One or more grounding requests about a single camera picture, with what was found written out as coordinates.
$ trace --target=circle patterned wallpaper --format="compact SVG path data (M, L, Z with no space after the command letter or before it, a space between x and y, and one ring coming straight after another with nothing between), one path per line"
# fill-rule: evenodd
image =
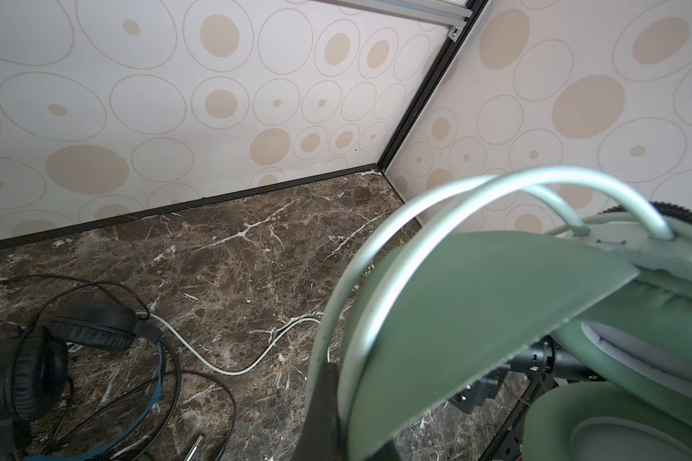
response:
M0 1L0 239L374 163L447 34L308 0L24 3Z
M562 164L692 208L692 0L600 0L594 9L494 0L418 120L388 170L405 199L452 179ZM581 216L615 204L584 187L551 188ZM515 193L457 231L561 223Z

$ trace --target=headphones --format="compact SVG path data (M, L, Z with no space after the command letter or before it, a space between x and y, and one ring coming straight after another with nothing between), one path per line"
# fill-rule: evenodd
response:
M165 374L161 332L112 298L111 301L83 297L67 302L57 309L47 325L38 323L37 313L29 327L25 330L17 327L10 339L0 342L0 456L18 461L90 459L126 438L156 403ZM128 350L136 337L157 345L159 357L156 390L136 422L113 442L84 454L69 458L45 454L23 457L32 439L30 422L48 414L61 399L68 377L66 343L120 353Z

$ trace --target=ear pad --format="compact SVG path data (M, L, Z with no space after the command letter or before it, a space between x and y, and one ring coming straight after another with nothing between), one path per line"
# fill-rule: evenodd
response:
M62 305L48 323L51 335L62 341L123 352L136 334L138 317L110 300L81 299Z
M12 409L19 420L32 421L51 411L67 378L66 344L50 337L43 325L29 331L13 362Z

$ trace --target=marble surface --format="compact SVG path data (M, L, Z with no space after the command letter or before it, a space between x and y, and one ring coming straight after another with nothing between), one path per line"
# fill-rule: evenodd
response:
M211 362L240 370L294 318L320 315L351 256L400 206L381 175L357 173L2 250L0 279L54 272L123 282ZM407 242L417 229L411 222L381 256ZM0 338L11 324L24 325L40 302L69 286L40 281L1 288ZM297 325L253 371L221 377L239 405L238 425L224 459L289 458L303 422L304 374L315 329L313 322ZM205 371L172 340L185 368ZM155 370L155 353L141 340L127 353L72 347L70 374L77 394L65 428L148 379ZM167 380L160 407L151 411L130 442L139 441L161 419L171 383ZM510 385L522 392L518 376ZM58 454L74 454L112 439L147 399L139 395L109 411ZM514 404L502 390L496 401L487 401L471 416L450 405L439 406L403 430L398 447L405 459L476 459ZM30 451L42 448L61 411L33 423ZM196 435L204 433L197 459L207 459L223 440L230 418L231 405L222 390L202 378L185 377L175 415L151 452L156 459L181 459Z

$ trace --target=blue cable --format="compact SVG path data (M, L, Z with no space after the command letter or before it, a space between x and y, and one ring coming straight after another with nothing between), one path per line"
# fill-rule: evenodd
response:
M141 413L140 416L138 416L138 419L133 423L133 425L128 428L125 432L120 434L115 440L113 440L110 443L106 443L103 446L99 446L97 448L94 448L93 450L87 451L82 454L76 454L74 456L70 457L57 457L57 456L49 456L45 454L30 454L26 456L24 461L85 461L87 459L91 459L99 454L101 454L103 451L108 450L109 448L115 446L117 443L119 443L121 440L124 438L128 437L131 431L133 429L136 429L138 427L138 424L141 423L141 420L143 420L148 412L151 410L151 408L156 404L156 401L159 399L159 395L161 395L161 383L164 381L164 374L161 372L164 369L164 355L162 355L162 350L161 350L161 343L157 343L158 346L158 355L159 355L159 368L158 368L158 380L156 382L156 389L154 390L154 393L151 395L151 399L149 400L148 405L144 409L144 411Z

